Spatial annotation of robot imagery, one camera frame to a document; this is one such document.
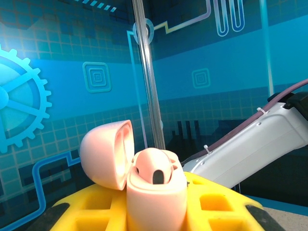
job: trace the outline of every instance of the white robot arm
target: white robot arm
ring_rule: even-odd
[[[205,145],[206,154],[192,156],[183,170],[232,188],[308,144],[308,92],[285,93],[270,109],[259,108],[258,113],[263,114],[219,147],[209,150]]]

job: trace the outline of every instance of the open lid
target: open lid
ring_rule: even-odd
[[[80,145],[81,165],[95,183],[123,190],[134,157],[130,120],[109,123],[89,131]]]

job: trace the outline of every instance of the earbud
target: earbud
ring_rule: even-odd
[[[147,148],[139,153],[135,170],[150,184],[167,184],[170,181],[173,167],[169,157],[162,150]]]

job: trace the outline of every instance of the gear icon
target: gear icon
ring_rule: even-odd
[[[44,88],[44,85],[47,84],[47,80],[39,78],[38,74],[40,73],[40,69],[32,69],[29,66],[29,58],[22,60],[17,57],[17,51],[15,49],[7,52],[2,50],[0,45],[0,64],[2,60],[4,61],[5,67],[18,73],[18,77],[14,79],[10,76],[6,76],[5,71],[0,73],[0,153],[4,154],[8,152],[8,146],[15,144],[17,147],[22,147],[23,139],[27,137],[30,139],[35,138],[33,132],[37,128],[44,128],[41,122],[44,118],[49,118],[49,114],[46,113],[46,108],[51,107],[52,104],[47,101],[47,96],[51,95],[51,92]],[[7,64],[9,63],[14,65],[14,69],[8,67]],[[11,92],[14,90],[16,91],[19,87],[27,84],[30,80],[34,82],[34,86],[37,88],[39,93],[40,100],[37,107],[38,109],[34,106],[20,103],[16,100],[16,97],[11,98],[10,96]],[[28,95],[23,94],[23,92],[18,92],[18,98],[22,98],[23,96],[26,97]],[[34,116],[34,119],[31,120],[30,125],[27,125],[27,128],[19,131],[13,136],[8,136],[6,132],[13,128],[5,127],[3,118],[7,108],[9,108],[9,110],[14,110],[15,112],[20,112],[26,116]]]

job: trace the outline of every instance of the transparent pole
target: transparent pole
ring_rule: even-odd
[[[142,0],[132,0],[139,48],[141,53],[141,62],[144,73],[145,88],[148,97],[151,126],[154,137],[154,145],[159,149],[166,149],[163,130],[161,128],[161,116],[159,102],[156,90],[155,76],[152,65],[152,56],[148,40],[148,32],[145,23],[145,15]]]

